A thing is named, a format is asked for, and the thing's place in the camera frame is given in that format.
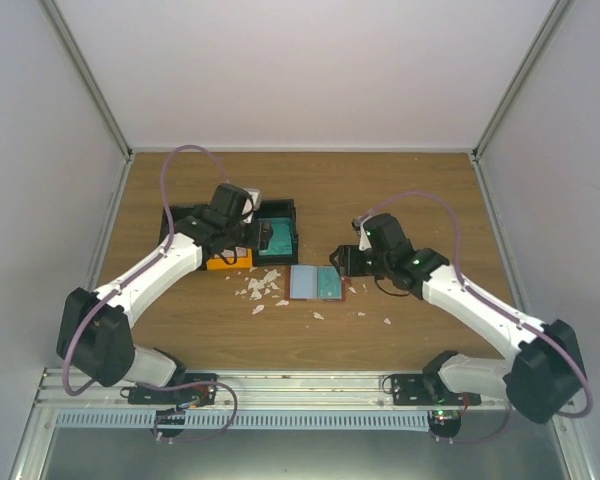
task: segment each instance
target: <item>torn paper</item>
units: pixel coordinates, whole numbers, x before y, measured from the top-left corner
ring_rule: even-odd
[[[261,290],[264,288],[264,280],[258,280],[257,278],[252,278],[249,280],[249,286],[247,289],[251,290]]]
[[[281,277],[281,276],[282,275],[278,273],[278,270],[271,270],[270,272],[267,272],[267,274],[264,276],[262,281],[264,283],[270,283],[270,282],[273,282],[276,278]]]

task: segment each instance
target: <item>white backdrop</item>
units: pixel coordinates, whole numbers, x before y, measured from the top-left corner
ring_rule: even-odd
[[[576,330],[600,468],[600,1],[576,1],[483,159],[533,313]]]
[[[0,479],[67,294],[82,286],[122,154],[36,2],[0,2]]]
[[[468,149],[552,0],[57,0],[129,144]]]

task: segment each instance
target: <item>wooden table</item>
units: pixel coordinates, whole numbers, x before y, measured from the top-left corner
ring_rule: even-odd
[[[162,209],[159,175],[165,156],[137,155],[100,283],[112,280],[155,248]],[[357,243],[351,219],[389,196],[416,189],[440,195],[460,218],[463,271],[510,300],[466,155],[231,153],[221,157],[236,185],[259,188],[265,198],[295,200],[300,262],[306,264],[327,265],[329,253],[338,245]],[[202,154],[180,154],[168,174],[169,202],[208,202],[221,181],[213,163]],[[436,203],[401,199],[385,211],[400,220],[414,247],[451,255],[452,224]],[[260,268],[252,274],[188,275],[143,315],[133,330],[135,342],[168,351],[189,368],[205,369],[419,369],[445,349],[497,357],[491,346],[447,313],[413,297],[386,296],[371,279],[354,279],[357,293],[342,303],[291,302],[276,307],[279,299],[271,298],[272,294],[262,301],[234,294],[246,288],[245,277],[264,274]],[[252,315],[260,303],[265,309]],[[315,319],[313,312],[324,320]]]

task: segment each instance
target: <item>vent grille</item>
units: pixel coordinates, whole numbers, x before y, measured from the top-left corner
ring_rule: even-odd
[[[222,427],[230,413],[189,410],[184,425],[164,428],[213,429]],[[115,409],[66,409],[56,420],[64,428],[150,428],[155,411]],[[426,412],[238,412],[233,429],[243,430],[415,430],[427,431]]]

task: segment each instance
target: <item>robotic arm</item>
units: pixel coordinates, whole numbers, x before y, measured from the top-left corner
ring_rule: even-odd
[[[460,281],[447,258],[432,249],[414,249],[389,214],[376,215],[361,225],[354,222],[354,228],[360,233],[359,245],[341,245],[330,258],[341,275],[390,279],[396,288],[458,318],[503,357],[491,360],[454,351],[441,353],[423,369],[423,382],[434,403],[448,392],[477,393],[508,399],[528,419],[545,423],[580,390],[580,381],[563,358],[522,327],[550,337],[584,372],[575,333],[566,323],[547,324],[464,277]]]
[[[253,218],[260,207],[258,190],[218,186],[209,205],[175,225],[147,257],[112,282],[88,292],[74,290],[65,302],[56,351],[61,358],[86,315],[103,299],[110,299],[80,336],[72,364],[101,385],[120,380],[157,387],[178,384],[176,372],[184,365],[171,355],[133,344],[131,329],[144,311],[184,275],[218,255],[229,263],[236,247],[265,250],[273,230]]]

